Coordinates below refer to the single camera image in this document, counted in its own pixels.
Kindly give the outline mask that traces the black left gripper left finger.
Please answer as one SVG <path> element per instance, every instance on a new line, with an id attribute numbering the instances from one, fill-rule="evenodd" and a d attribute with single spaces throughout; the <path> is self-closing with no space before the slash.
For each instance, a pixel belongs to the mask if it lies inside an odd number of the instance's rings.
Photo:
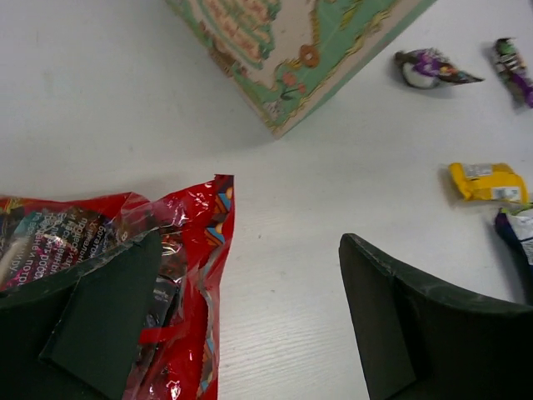
<path id="1" fill-rule="evenodd" d="M 3 399 L 120 399 L 161 264 L 151 231 L 1 293 Z"/>

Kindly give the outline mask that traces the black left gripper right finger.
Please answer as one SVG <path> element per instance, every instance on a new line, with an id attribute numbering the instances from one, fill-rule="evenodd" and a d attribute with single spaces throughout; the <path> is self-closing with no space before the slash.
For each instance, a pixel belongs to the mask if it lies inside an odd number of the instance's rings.
<path id="1" fill-rule="evenodd" d="M 353 233 L 339 258 L 370 398 L 531 398 L 531 306 L 458 287 Z"/>

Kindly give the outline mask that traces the red candy bag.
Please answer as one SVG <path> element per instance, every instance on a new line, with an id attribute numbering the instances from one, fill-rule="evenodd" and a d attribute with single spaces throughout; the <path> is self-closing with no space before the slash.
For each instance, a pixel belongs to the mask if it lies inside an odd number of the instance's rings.
<path id="1" fill-rule="evenodd" d="M 231 176 L 217 175 L 156 201 L 134 192 L 67 202 L 4 196 L 1 293 L 156 231 L 161 264 L 120 399 L 214 399 L 233 189 Z"/>

